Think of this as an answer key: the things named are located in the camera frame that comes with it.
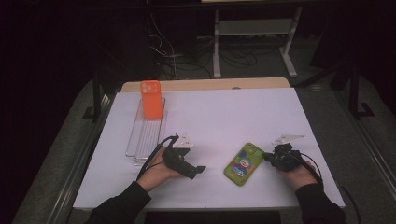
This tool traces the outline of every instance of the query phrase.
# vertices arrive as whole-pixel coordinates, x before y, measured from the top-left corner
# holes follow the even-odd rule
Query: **phone case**
[[[260,165],[263,151],[251,143],[246,143],[224,169],[224,174],[237,186],[243,186]]]
[[[145,119],[161,119],[163,117],[161,83],[157,80],[144,80],[140,83],[140,91]]]

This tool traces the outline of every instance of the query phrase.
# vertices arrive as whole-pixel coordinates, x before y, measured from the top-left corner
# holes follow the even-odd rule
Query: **table leg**
[[[215,15],[215,52],[213,53],[213,77],[220,78],[220,58],[219,58],[219,11]]]
[[[297,77],[297,72],[294,69],[293,63],[291,62],[290,56],[289,56],[289,50],[291,46],[291,42],[294,38],[294,34],[298,25],[298,21],[300,19],[301,11],[303,9],[301,7],[298,7],[294,13],[293,20],[291,21],[289,32],[288,32],[288,37],[286,40],[286,43],[283,47],[280,47],[280,54],[282,55],[283,62],[286,65],[286,68],[288,69],[289,75],[291,77]]]

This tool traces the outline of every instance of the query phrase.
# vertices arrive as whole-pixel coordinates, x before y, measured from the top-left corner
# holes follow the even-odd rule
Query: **black sleeve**
[[[146,191],[134,181],[122,194],[94,208],[86,223],[134,223],[139,212],[150,200]]]
[[[305,185],[295,192],[304,224],[345,224],[344,211],[332,203],[318,184]]]

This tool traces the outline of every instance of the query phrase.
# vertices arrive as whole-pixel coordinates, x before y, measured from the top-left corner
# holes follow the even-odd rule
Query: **hand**
[[[305,162],[315,170],[315,167],[311,164],[311,162]],[[312,176],[312,174],[302,165],[289,172],[284,172],[281,170],[277,170],[277,172],[285,176],[295,190],[299,189],[304,185],[318,183],[318,181]]]
[[[147,192],[157,188],[170,178],[182,176],[178,172],[169,169],[165,163],[163,163],[163,152],[165,149],[166,147],[162,147],[158,151],[157,155],[148,165],[146,172],[136,181]]]

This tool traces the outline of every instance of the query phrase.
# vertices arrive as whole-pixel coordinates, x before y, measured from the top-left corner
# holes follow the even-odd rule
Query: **white table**
[[[269,162],[263,162],[243,187],[223,174],[246,142],[272,151],[272,142],[283,133],[306,135],[292,143],[294,149],[316,161],[326,194],[345,206],[294,89],[164,91],[163,98],[168,113],[165,137],[187,133],[194,147],[186,161],[206,169],[193,180],[174,179],[152,191],[148,210],[275,210],[298,206],[293,190]],[[139,101],[138,92],[117,94],[75,208],[94,208],[135,180],[140,167],[133,166],[125,151]]]

